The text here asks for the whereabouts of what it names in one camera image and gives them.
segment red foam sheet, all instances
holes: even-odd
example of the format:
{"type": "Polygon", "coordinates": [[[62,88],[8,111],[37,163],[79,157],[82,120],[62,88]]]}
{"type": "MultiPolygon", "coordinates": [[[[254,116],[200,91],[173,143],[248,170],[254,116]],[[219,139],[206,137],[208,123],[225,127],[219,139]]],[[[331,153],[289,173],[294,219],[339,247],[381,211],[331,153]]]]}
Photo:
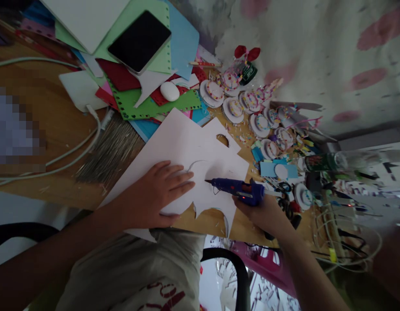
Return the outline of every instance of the red foam sheet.
{"type": "Polygon", "coordinates": [[[119,92],[141,88],[139,80],[124,65],[102,58],[98,58],[96,61],[119,92]]]}

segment white cable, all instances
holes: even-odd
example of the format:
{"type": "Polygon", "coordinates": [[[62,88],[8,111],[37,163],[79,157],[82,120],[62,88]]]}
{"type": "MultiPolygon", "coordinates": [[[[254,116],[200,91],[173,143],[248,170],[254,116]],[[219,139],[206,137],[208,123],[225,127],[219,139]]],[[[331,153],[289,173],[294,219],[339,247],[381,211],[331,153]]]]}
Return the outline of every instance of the white cable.
{"type": "MultiPolygon", "coordinates": [[[[318,228],[318,230],[317,230],[317,236],[318,236],[318,234],[319,234],[319,231],[320,231],[324,226],[326,226],[326,225],[327,225],[328,223],[330,223],[330,222],[335,222],[335,221],[336,221],[335,219],[330,219],[330,220],[326,221],[321,227],[318,228]]],[[[378,233],[378,232],[377,232],[376,230],[374,230],[373,228],[369,228],[369,227],[367,227],[367,226],[360,225],[360,224],[355,224],[355,223],[354,223],[353,221],[351,221],[351,220],[340,219],[340,221],[350,222],[350,223],[352,223],[353,225],[355,225],[355,226],[357,226],[357,227],[363,227],[363,228],[368,228],[368,229],[372,230],[372,231],[377,235],[377,237],[378,237],[378,246],[377,246],[377,249],[376,249],[371,255],[367,256],[366,258],[363,258],[363,259],[360,260],[360,261],[351,262],[351,263],[349,263],[349,264],[339,264],[339,265],[352,266],[352,265],[357,265],[357,264],[363,263],[364,261],[373,259],[373,258],[377,255],[377,253],[380,251],[381,247],[383,246],[383,240],[382,240],[382,238],[381,238],[380,233],[378,233]]]]}
{"type": "MultiPolygon", "coordinates": [[[[96,122],[97,122],[97,130],[96,130],[96,135],[95,135],[95,137],[93,138],[92,142],[89,144],[89,146],[86,148],[86,150],[83,151],[83,153],[82,153],[80,156],[78,156],[77,158],[75,158],[75,159],[74,159],[72,162],[70,162],[69,164],[67,164],[67,165],[65,165],[65,166],[63,166],[63,167],[61,167],[61,168],[58,168],[58,169],[56,169],[56,170],[50,171],[50,172],[45,172],[45,173],[42,173],[42,174],[35,174],[35,175],[30,175],[30,176],[0,177],[0,180],[2,180],[2,181],[16,181],[16,180],[22,180],[22,179],[30,179],[30,178],[48,176],[48,175],[51,175],[51,174],[60,172],[60,171],[62,171],[62,170],[64,170],[64,169],[66,169],[66,168],[71,167],[71,166],[74,165],[77,161],[79,161],[82,157],[84,157],[84,156],[88,153],[88,151],[91,150],[91,148],[93,147],[93,145],[96,143],[97,139],[99,138],[100,130],[101,130],[101,125],[100,125],[100,121],[99,121],[99,117],[97,116],[97,113],[94,111],[94,109],[93,109],[92,106],[90,106],[90,105],[86,105],[86,108],[89,110],[90,114],[96,119],[96,122]]],[[[54,163],[54,162],[56,162],[56,161],[62,159],[63,157],[65,157],[65,155],[62,155],[62,156],[60,156],[60,157],[54,159],[54,160],[52,161],[52,163],[54,163]]]]}
{"type": "MultiPolygon", "coordinates": [[[[49,166],[49,165],[51,165],[51,164],[53,164],[53,163],[55,163],[55,162],[57,162],[57,161],[59,161],[59,160],[61,160],[61,159],[64,159],[65,157],[67,157],[67,156],[70,155],[71,153],[73,153],[73,152],[75,152],[76,150],[78,150],[79,148],[81,148],[81,146],[83,146],[85,143],[87,143],[87,141],[88,141],[90,138],[92,138],[92,136],[94,135],[94,133],[96,133],[96,131],[97,131],[97,128],[94,129],[94,130],[89,134],[89,136],[86,137],[86,139],[85,139],[84,141],[82,141],[80,144],[78,144],[76,147],[74,147],[73,149],[69,150],[69,151],[66,152],[65,154],[59,156],[58,158],[55,158],[54,160],[51,160],[50,162],[46,163],[45,166],[47,167],[47,166],[49,166]]],[[[32,173],[24,173],[24,174],[21,174],[20,176],[27,176],[27,175],[30,175],[30,174],[32,174],[32,173]]],[[[0,182],[0,186],[3,186],[3,185],[5,185],[5,184],[9,184],[10,182],[12,182],[12,181],[11,181],[11,180],[2,181],[2,182],[0,182]]]]}
{"type": "Polygon", "coordinates": [[[65,63],[65,62],[62,62],[62,61],[59,61],[59,60],[54,60],[54,59],[51,59],[51,58],[44,58],[44,57],[19,57],[19,58],[13,58],[13,59],[10,59],[10,60],[4,60],[4,61],[0,62],[0,67],[6,66],[6,65],[10,65],[10,64],[13,64],[13,63],[19,63],[19,62],[22,62],[22,61],[31,61],[31,60],[43,60],[43,61],[48,61],[48,62],[52,62],[52,63],[59,63],[61,65],[66,65],[66,66],[70,66],[70,67],[73,67],[73,68],[80,68],[80,67],[72,65],[70,63],[65,63]]]}

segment power cord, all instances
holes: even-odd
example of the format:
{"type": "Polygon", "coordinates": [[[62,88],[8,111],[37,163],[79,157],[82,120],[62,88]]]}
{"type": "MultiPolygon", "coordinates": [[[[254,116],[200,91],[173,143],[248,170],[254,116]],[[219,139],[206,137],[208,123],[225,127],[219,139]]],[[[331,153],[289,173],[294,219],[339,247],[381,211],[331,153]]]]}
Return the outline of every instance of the power cord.
{"type": "MultiPolygon", "coordinates": [[[[78,66],[72,65],[70,63],[65,63],[59,60],[53,60],[51,58],[44,58],[44,57],[20,57],[20,58],[14,58],[11,60],[5,60],[0,62],[0,67],[2,66],[6,66],[6,65],[10,65],[13,63],[18,63],[21,61],[32,61],[32,60],[41,60],[41,61],[48,61],[48,62],[53,62],[53,63],[59,63],[62,65],[67,65],[70,67],[74,67],[74,68],[79,68],[78,66]]],[[[78,150],[80,147],[82,147],[85,143],[87,143],[87,141],[94,135],[94,133],[96,133],[93,141],[90,143],[90,145],[86,148],[86,150],[83,151],[83,153],[78,156],[76,159],[74,159],[72,162],[70,162],[69,164],[58,168],[56,170],[50,171],[50,172],[46,172],[46,173],[42,173],[42,174],[35,174],[35,175],[31,175],[32,173],[24,173],[21,174],[20,176],[17,177],[0,177],[0,186],[3,186],[5,184],[8,184],[12,181],[16,181],[16,180],[22,180],[22,179],[31,179],[31,178],[36,178],[36,177],[43,177],[43,176],[48,176],[57,172],[60,172],[62,170],[65,170],[68,167],[71,167],[72,165],[74,165],[75,163],[77,163],[82,157],[84,157],[95,145],[96,141],[98,140],[99,136],[100,136],[100,131],[101,131],[101,124],[100,124],[100,120],[99,117],[97,115],[97,113],[95,112],[95,110],[92,108],[92,106],[90,105],[86,105],[86,108],[89,110],[89,113],[95,118],[96,122],[97,122],[97,128],[95,130],[92,131],[92,133],[90,133],[90,135],[84,140],[82,141],[80,144],[78,144],[76,147],[74,147],[72,150],[69,150],[68,152],[66,152],[65,154],[55,158],[54,160],[51,160],[50,162],[46,163],[45,166],[49,166],[63,158],[65,158],[66,156],[70,155],[71,153],[75,152],[76,150],[78,150]]]]}

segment blue glue gun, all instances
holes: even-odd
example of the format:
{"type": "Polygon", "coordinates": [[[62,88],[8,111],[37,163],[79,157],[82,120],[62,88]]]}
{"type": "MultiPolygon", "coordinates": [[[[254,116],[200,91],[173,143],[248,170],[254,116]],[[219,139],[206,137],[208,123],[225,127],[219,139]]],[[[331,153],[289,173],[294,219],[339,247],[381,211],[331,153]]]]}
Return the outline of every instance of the blue glue gun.
{"type": "Polygon", "coordinates": [[[265,188],[260,184],[246,184],[244,181],[228,178],[214,178],[206,182],[220,191],[237,196],[240,201],[249,206],[258,206],[265,197],[265,188]]]}

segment white paper circle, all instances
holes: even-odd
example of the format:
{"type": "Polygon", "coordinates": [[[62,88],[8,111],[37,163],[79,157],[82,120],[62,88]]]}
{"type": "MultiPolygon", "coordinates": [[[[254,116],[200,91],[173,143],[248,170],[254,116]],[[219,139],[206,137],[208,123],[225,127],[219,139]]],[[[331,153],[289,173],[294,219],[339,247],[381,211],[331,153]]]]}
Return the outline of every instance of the white paper circle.
{"type": "Polygon", "coordinates": [[[275,173],[282,180],[288,178],[288,169],[283,164],[278,164],[275,166],[275,173]]]}

